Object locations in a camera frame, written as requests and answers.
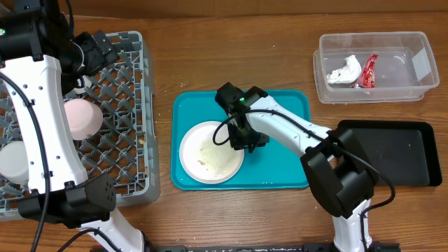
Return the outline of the white paper cup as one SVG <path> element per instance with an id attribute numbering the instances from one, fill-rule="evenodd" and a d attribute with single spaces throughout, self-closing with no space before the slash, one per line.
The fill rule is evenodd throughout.
<path id="1" fill-rule="evenodd" d="M 87 77 L 83 76 L 82 79 L 77 80 L 77 85 L 73 89 L 73 92 L 77 95 L 84 94 L 86 92 L 86 88 L 92 87 L 92 81 Z"/>

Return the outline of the large white plate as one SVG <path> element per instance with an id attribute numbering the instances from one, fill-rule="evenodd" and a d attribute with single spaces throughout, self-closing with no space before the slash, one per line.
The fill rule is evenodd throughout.
<path id="1" fill-rule="evenodd" d="M 244 161 L 244 151 L 235 150 L 226 126 L 206 121 L 189 129 L 179 146 L 183 170 L 192 179 L 205 184 L 218 184 L 231 179 Z"/>

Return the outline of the small white plate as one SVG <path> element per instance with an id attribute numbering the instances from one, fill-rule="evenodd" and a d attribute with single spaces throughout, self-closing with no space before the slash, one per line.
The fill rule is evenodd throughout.
<path id="1" fill-rule="evenodd" d="M 69 129 L 73 140 L 83 140 L 95 135 L 101 128 L 101 109 L 84 99 L 72 99 L 64 103 Z"/>

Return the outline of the white napkin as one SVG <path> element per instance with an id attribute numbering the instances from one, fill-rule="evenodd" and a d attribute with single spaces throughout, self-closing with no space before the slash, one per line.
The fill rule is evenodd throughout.
<path id="1" fill-rule="evenodd" d="M 358 80 L 362 68 L 355 55 L 350 55 L 345 59 L 346 65 L 333 70 L 326 78 L 329 84 L 350 84 Z"/>

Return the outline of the grey metal bowl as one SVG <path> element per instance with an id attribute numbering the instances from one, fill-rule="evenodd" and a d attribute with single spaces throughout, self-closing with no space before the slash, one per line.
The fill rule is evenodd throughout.
<path id="1" fill-rule="evenodd" d="M 14 141 L 1 149 L 1 175 L 15 184 L 29 180 L 29 163 L 23 141 Z"/>

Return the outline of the red snack wrapper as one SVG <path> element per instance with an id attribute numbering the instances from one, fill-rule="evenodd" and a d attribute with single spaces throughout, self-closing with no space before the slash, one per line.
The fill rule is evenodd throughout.
<path id="1" fill-rule="evenodd" d="M 371 54 L 365 62 L 358 80 L 352 85 L 353 88 L 374 88 L 375 87 L 375 62 L 378 55 Z"/>

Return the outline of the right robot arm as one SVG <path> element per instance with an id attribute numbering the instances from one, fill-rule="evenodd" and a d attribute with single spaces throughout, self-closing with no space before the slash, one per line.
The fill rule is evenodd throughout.
<path id="1" fill-rule="evenodd" d="M 312 195 L 332 216 L 338 251 L 369 249 L 365 214 L 378 175 L 350 129 L 309 122 L 259 87 L 243 91 L 226 83 L 215 100 L 228 116 L 226 141 L 233 149 L 253 152 L 274 139 L 300 158 Z"/>

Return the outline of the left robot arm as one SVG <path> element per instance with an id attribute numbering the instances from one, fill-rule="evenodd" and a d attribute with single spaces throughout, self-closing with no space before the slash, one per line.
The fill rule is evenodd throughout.
<path id="1" fill-rule="evenodd" d="M 1 18 L 1 79 L 13 101 L 29 163 L 23 218 L 91 234 L 107 251 L 150 251 L 116 206 L 112 178 L 89 178 L 69 131 L 63 96 L 118 61 L 104 32 L 74 34 L 57 1 L 22 0 Z"/>

